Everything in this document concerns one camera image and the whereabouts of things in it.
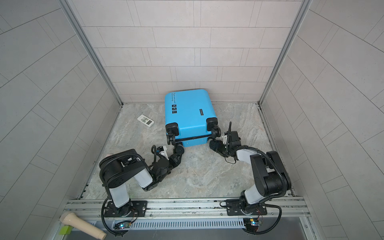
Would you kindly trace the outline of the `blue suitcase with black lining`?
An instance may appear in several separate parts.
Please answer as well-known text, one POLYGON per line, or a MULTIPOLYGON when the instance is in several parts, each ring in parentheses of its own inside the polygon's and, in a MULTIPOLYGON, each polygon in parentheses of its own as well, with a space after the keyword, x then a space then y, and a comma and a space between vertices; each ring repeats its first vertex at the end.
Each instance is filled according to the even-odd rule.
POLYGON ((193 147, 221 136, 209 93, 203 89, 165 96, 165 128, 168 145, 193 147))

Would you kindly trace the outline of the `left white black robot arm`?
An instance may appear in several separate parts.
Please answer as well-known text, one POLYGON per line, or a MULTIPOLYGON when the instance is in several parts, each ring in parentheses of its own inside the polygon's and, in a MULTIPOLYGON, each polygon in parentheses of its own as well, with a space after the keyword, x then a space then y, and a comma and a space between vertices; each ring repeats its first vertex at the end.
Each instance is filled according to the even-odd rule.
POLYGON ((153 145, 151 153, 154 160, 150 166, 134 149, 105 157, 99 164, 100 179, 106 189, 109 203, 104 204, 107 209, 102 213, 107 217, 138 215, 140 211, 134 208, 135 204, 129 197, 126 182, 134 178, 144 191, 154 189, 179 166, 184 152, 182 145, 175 145, 173 154, 168 156, 167 147, 153 145))

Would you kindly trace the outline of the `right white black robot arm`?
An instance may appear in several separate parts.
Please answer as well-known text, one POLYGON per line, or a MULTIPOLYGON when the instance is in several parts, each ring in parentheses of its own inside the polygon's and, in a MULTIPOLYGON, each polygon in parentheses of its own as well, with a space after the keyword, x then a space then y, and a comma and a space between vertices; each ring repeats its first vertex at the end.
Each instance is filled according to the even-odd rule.
POLYGON ((210 148, 214 152, 252 166, 254 185, 243 191, 239 198, 239 208, 243 214, 253 214, 265 202, 283 197, 292 188, 291 180, 276 151, 265 153, 242 145, 236 131, 228 131, 222 137, 213 134, 210 139, 210 148))

